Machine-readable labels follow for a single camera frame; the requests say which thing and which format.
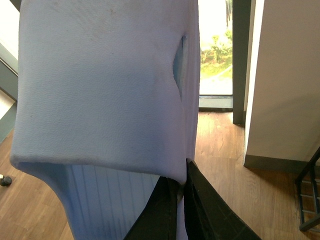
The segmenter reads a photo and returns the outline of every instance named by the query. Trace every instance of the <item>white cloth cover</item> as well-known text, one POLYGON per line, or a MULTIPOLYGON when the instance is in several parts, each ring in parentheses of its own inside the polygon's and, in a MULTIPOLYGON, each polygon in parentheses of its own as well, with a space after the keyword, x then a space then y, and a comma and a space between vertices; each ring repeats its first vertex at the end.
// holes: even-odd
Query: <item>white cloth cover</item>
MULTIPOLYGON (((134 218, 114 238, 73 223, 75 206, 91 214, 74 203, 79 191, 99 193, 79 179, 97 185, 117 170, 151 176, 143 183, 156 175, 183 184, 195 153, 199 79, 197 0, 22 0, 11 163, 55 190, 76 239, 121 239, 134 218)), ((183 218, 181 204, 178 211, 183 218)))

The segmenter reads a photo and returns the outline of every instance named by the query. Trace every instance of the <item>staircase railing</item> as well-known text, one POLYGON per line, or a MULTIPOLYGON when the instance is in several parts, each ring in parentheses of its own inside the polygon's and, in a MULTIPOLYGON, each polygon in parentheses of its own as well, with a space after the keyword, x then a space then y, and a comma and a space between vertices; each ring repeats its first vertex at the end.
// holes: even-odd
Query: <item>staircase railing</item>
POLYGON ((298 201, 299 201, 299 211, 300 211, 300 227, 299 229, 303 232, 307 230, 312 230, 315 232, 320 232, 320 230, 314 228, 318 224, 320 224, 320 203, 319 203, 319 192, 318 185, 320 185, 320 179, 316 178, 316 162, 320 158, 320 147, 312 156, 310 161, 301 171, 299 176, 295 179, 298 201), (309 185, 312 189, 312 193, 305 193, 302 191, 302 183, 309 185), (304 202, 307 199, 313 200, 314 211, 308 210, 304 208, 304 202), (306 221, 305 214, 313 215, 312 218, 306 221))

